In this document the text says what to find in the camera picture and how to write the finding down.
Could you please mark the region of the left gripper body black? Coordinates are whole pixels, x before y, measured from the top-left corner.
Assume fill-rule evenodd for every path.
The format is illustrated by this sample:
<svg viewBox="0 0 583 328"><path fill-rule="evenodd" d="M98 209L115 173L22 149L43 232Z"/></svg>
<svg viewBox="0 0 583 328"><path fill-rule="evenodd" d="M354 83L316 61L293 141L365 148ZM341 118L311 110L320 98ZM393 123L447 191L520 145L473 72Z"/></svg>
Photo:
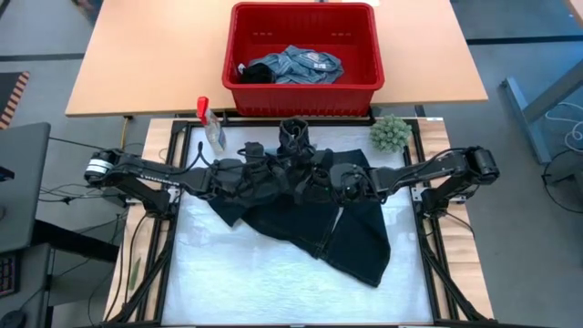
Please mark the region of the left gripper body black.
<svg viewBox="0 0 583 328"><path fill-rule="evenodd" d="M215 159L208 164L211 175L210 203L259 206L279 198L289 188L286 169L290 157L278 150L266 151L259 142L246 142L239 159Z"/></svg>

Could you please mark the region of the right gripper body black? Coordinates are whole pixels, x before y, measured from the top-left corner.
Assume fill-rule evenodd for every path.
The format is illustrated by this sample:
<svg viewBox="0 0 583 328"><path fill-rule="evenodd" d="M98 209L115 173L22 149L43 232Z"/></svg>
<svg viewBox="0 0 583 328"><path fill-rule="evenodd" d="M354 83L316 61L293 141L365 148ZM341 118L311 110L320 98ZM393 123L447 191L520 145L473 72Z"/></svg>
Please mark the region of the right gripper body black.
<svg viewBox="0 0 583 328"><path fill-rule="evenodd" d="M361 166L334 164L329 170L329 178L333 198L339 205L381 200L368 172Z"/></svg>

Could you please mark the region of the dark blue jeans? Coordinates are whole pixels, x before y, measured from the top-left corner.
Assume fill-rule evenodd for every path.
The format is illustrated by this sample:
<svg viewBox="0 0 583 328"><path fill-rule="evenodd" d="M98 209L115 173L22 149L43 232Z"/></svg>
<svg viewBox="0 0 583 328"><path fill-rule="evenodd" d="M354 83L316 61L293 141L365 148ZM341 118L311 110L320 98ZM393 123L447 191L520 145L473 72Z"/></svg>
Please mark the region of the dark blue jeans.
<svg viewBox="0 0 583 328"><path fill-rule="evenodd" d="M378 286L391 256L381 203L339 205L329 178L334 164L369 168L365 155L358 149L316 149L308 122L298 118L281 122L279 141L276 150L290 157L289 191L249 208L226 202L210 206L228 225L243 220L265 236L287 241L360 282Z"/></svg>

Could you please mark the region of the red plastic bin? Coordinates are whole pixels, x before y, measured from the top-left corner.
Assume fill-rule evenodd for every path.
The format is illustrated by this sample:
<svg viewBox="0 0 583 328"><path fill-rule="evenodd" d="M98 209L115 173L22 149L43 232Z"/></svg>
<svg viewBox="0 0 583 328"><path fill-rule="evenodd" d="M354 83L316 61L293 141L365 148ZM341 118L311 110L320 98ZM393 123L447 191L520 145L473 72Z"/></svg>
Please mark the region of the red plastic bin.
<svg viewBox="0 0 583 328"><path fill-rule="evenodd" d="M287 46L335 56L343 74L331 84L241 83L241 68ZM222 84L243 116L362 116L384 85L374 10L366 3L238 3Z"/></svg>

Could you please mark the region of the clear spray bottle red trigger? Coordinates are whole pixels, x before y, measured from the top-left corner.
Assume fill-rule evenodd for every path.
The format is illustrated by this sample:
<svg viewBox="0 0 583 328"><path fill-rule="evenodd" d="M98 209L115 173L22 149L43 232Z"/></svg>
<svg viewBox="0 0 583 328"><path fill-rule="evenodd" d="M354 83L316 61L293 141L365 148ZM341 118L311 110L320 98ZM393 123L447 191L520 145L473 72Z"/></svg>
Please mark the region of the clear spray bottle red trigger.
<svg viewBox="0 0 583 328"><path fill-rule="evenodd" d="M216 152L222 152L226 148L226 135L219 118L210 109L210 101L207 97L197 99L197 118L205 129L208 142Z"/></svg>

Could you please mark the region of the black garment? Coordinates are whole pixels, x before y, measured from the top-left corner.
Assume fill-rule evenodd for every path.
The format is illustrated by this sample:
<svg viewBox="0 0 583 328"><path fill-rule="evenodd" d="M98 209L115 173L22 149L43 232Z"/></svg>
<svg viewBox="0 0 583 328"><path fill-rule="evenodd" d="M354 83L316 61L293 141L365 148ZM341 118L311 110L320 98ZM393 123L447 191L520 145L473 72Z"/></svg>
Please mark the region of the black garment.
<svg viewBox="0 0 583 328"><path fill-rule="evenodd" d="M276 75L263 63L256 63L248 67L239 64L239 82L241 84L274 84Z"/></svg>

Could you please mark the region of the blue striped shirt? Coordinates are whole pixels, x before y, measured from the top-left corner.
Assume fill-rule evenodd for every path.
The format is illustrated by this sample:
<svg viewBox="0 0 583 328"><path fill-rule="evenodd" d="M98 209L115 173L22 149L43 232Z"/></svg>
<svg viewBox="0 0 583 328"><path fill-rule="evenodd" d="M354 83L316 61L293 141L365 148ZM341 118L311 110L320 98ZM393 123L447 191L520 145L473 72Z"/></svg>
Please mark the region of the blue striped shirt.
<svg viewBox="0 0 583 328"><path fill-rule="evenodd" d="M263 63L273 71L274 84L333 84L344 74L338 57L297 46L253 59L246 67L256 63Z"/></svg>

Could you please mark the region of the green plastic strip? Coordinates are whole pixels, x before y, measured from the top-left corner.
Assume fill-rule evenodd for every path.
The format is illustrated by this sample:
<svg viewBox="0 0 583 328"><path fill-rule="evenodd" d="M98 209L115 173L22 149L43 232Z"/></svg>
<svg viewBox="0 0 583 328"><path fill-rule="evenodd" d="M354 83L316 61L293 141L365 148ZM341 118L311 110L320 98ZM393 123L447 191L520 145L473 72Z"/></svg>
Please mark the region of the green plastic strip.
<svg viewBox="0 0 583 328"><path fill-rule="evenodd" d="M132 267L129 271L129 278L128 278L128 290L132 291L135 289L135 285L136 285L136 280L138 278L138 273L139 273L139 267L141 264L141 259L137 258L133 264Z"/></svg>

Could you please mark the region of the large light wooden table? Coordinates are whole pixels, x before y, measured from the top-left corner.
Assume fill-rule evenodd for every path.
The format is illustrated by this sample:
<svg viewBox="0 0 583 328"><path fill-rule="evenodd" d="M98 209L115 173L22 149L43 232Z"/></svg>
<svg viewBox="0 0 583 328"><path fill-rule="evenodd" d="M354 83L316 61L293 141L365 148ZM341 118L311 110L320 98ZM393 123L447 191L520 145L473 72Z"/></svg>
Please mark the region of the large light wooden table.
<svg viewBox="0 0 583 328"><path fill-rule="evenodd" d="M66 115L177 114L206 96L232 108L221 82L238 0L104 0ZM484 102L481 77L450 0L373 0L384 65L376 104Z"/></svg>

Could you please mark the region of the black desk crossbar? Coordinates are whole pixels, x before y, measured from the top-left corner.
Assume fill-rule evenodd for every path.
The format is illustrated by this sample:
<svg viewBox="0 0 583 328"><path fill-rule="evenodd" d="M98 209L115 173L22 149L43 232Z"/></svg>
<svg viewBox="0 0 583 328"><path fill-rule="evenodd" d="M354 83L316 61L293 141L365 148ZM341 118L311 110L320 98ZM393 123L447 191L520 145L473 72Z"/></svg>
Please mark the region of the black desk crossbar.
<svg viewBox="0 0 583 328"><path fill-rule="evenodd" d="M119 247L106 241L70 231L55 224L36 220L31 237L31 246L49 244L52 248L78 254L89 259L115 262Z"/></svg>

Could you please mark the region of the grey metal table leg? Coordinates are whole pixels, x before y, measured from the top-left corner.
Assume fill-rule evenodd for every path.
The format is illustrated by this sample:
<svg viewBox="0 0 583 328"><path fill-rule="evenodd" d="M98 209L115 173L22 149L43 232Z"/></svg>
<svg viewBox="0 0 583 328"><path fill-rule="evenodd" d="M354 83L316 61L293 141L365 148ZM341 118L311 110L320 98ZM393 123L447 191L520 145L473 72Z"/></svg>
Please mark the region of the grey metal table leg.
<svg viewBox="0 0 583 328"><path fill-rule="evenodd" d="M537 161L547 164L551 161L551 155L537 122L562 100L583 87L583 59L532 101L525 99L513 77L505 78L500 86Z"/></svg>

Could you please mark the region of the black round stand base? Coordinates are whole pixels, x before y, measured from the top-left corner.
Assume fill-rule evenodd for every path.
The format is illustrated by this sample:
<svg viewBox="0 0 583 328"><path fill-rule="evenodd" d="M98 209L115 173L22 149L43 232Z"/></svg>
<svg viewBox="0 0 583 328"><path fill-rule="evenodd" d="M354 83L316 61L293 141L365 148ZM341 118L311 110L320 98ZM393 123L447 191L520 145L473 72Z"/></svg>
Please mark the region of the black round stand base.
<svg viewBox="0 0 583 328"><path fill-rule="evenodd" d="M583 215L583 154L563 150L543 168L544 192L560 209Z"/></svg>

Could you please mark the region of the grey desk top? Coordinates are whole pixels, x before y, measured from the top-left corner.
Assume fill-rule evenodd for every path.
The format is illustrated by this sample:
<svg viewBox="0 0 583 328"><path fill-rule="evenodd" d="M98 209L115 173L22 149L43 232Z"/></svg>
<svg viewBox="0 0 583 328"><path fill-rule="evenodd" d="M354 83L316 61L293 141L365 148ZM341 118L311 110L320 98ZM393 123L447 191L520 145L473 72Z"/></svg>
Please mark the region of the grey desk top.
<svg viewBox="0 0 583 328"><path fill-rule="evenodd" d="M0 167L14 173L0 181L0 253L31 243L50 129L42 122L0 130Z"/></svg>

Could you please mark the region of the black orange striped mat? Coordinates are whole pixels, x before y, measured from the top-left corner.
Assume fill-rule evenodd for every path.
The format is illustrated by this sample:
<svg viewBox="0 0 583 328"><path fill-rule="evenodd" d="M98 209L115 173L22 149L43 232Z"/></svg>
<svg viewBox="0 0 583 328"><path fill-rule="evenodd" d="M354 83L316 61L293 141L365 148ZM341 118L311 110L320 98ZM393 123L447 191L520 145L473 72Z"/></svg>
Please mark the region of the black orange striped mat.
<svg viewBox="0 0 583 328"><path fill-rule="evenodd" d="M25 93L30 73L0 73L0 130L8 129Z"/></svg>

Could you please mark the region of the black computer mouse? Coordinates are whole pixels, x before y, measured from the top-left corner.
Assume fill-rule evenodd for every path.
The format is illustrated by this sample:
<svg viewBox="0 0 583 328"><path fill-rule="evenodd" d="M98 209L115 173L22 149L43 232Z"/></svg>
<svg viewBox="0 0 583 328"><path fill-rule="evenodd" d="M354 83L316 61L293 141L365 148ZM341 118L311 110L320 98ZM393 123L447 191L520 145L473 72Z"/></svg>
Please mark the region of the black computer mouse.
<svg viewBox="0 0 583 328"><path fill-rule="evenodd" d="M5 314L0 319L0 328L25 328L26 314L16 310Z"/></svg>

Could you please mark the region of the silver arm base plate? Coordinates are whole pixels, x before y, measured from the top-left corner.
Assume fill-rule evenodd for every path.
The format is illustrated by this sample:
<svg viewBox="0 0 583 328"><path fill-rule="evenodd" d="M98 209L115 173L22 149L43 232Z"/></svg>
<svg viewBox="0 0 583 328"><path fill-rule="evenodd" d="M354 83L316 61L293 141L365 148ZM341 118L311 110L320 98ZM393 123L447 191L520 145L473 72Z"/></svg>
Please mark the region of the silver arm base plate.
<svg viewBox="0 0 583 328"><path fill-rule="evenodd" d="M422 193L427 190L427 187L414 187L411 188L411 195L413 201L421 201L422 200ZM467 201L467 196L465 194L456 195L449 199L450 202L456 204L464 204Z"/></svg>

